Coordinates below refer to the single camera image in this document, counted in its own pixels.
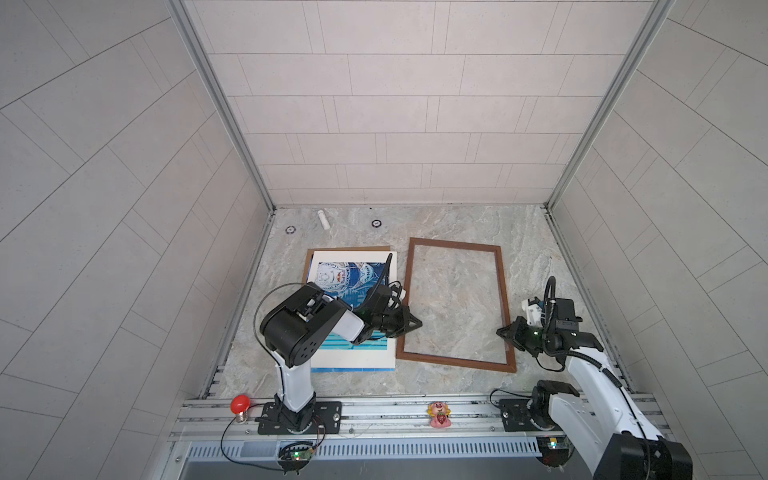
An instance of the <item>white tube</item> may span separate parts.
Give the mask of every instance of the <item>white tube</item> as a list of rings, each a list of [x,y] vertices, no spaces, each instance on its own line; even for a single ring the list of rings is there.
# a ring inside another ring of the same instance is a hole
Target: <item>white tube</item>
[[[328,223],[328,219],[326,218],[325,213],[322,210],[318,210],[317,216],[320,217],[320,223],[323,224],[323,230],[329,230],[331,227],[331,224]]]

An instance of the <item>pink toy figurine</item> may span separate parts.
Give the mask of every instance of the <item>pink toy figurine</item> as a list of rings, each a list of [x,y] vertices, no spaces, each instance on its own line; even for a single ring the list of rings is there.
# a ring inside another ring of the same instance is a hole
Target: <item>pink toy figurine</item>
[[[451,419],[448,415],[451,415],[451,409],[443,402],[435,402],[429,405],[429,416],[433,417],[429,426],[436,429],[444,429],[451,426]]]

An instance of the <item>black mounting plate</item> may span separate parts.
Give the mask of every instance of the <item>black mounting plate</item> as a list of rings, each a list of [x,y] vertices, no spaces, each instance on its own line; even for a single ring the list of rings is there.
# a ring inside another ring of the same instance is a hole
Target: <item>black mounting plate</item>
[[[526,399],[499,399],[498,409],[502,411],[505,432],[540,432],[531,421]]]
[[[268,420],[267,422],[259,422],[259,435],[292,435],[288,428],[281,425],[277,421],[278,406],[275,402],[268,402],[264,404],[264,410],[261,411],[261,416]],[[339,420],[334,420],[333,416],[338,414]],[[340,419],[341,419],[341,402],[315,402],[314,415],[319,416],[326,426],[326,434],[339,433]],[[317,433],[317,425],[315,422],[310,423],[310,427],[302,434],[315,435]]]

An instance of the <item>tiled wall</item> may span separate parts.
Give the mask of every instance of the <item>tiled wall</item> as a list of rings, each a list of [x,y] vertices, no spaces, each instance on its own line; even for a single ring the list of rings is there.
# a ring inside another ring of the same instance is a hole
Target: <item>tiled wall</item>
[[[698,480],[768,478],[766,22],[678,0],[554,209]]]
[[[281,205],[545,201],[650,6],[185,3]]]
[[[162,0],[0,6],[0,478],[136,479],[266,217]]]

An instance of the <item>blue art print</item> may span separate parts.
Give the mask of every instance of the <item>blue art print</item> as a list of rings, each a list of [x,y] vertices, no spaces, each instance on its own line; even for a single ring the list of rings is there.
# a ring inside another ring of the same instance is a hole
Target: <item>blue art print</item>
[[[353,309],[366,299],[368,290],[376,285],[384,272],[385,263],[336,262],[320,263],[317,266],[315,284],[330,296],[339,297]],[[334,350],[386,350],[383,333],[373,333],[370,340],[355,346],[342,337],[331,333],[320,349]]]

